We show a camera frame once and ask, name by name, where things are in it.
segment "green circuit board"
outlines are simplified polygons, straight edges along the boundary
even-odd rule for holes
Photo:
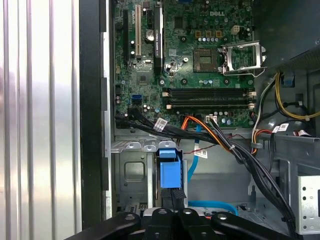
[[[151,121],[161,117],[178,127],[181,126],[185,115],[201,116],[203,120],[208,115],[216,115],[217,122],[222,128],[252,127],[252,110],[248,108],[167,109],[163,97],[165,88],[192,88],[199,90],[201,95],[203,89],[252,89],[254,87],[254,78],[251,75],[224,76],[217,71],[198,70],[195,64],[197,55],[202,63],[212,63],[211,58],[201,55],[204,50],[216,51],[222,45],[253,40],[252,0],[162,1],[163,68],[159,73],[155,73],[155,41],[152,41],[152,34],[150,34],[153,31],[150,13],[154,14],[156,4],[157,1],[154,0],[121,0],[116,5],[115,113],[124,116],[128,108],[138,107]],[[140,6],[141,11],[139,20],[141,33],[136,31],[137,6]],[[240,26],[238,34],[232,34],[234,26]],[[126,48],[124,42],[135,41],[137,44],[136,35],[139,34],[142,39],[141,54],[131,55],[132,52],[137,54],[136,46],[129,43]],[[127,63],[125,55],[128,53],[126,52],[129,52]],[[253,64],[252,48],[237,49],[232,54],[232,64],[235,67]],[[218,55],[214,57],[217,58],[218,63],[223,61]],[[135,95],[142,96],[141,104],[133,103]]]

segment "blue drive bay latch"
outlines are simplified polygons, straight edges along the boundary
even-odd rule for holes
[[[159,160],[161,188],[181,188],[181,159],[176,149],[159,149]]]

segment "blue cable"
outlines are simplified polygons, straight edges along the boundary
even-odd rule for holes
[[[196,132],[201,132],[201,125],[200,124],[197,124],[196,125],[196,129],[195,129]],[[194,144],[199,144],[199,139],[196,139],[194,140]],[[192,175],[194,174],[195,170],[196,170],[196,167],[198,165],[198,160],[199,160],[199,157],[194,155],[193,156],[193,162],[192,162],[192,165],[188,171],[188,183],[190,182],[191,180],[191,177]]]
[[[201,125],[196,125],[196,132],[201,132]],[[194,144],[199,144],[199,140],[194,140]],[[192,165],[188,171],[188,183],[191,180],[192,175],[194,174],[196,167],[198,165],[199,157],[194,155]],[[215,208],[215,209],[225,209],[238,216],[238,210],[229,203],[222,201],[189,201],[188,205],[190,207],[203,207],[203,208]]]
[[[190,207],[225,209],[238,216],[238,210],[229,203],[222,201],[188,201]]]

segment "sata port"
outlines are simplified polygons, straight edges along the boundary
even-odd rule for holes
[[[142,104],[142,95],[132,95],[131,101],[133,105],[141,105]]]

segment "motherboard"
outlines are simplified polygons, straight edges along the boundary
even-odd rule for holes
[[[138,108],[177,127],[187,115],[252,127],[254,77],[222,67],[224,46],[254,40],[252,0],[119,0],[114,14],[116,115]],[[234,69],[255,64],[252,47],[228,54]]]

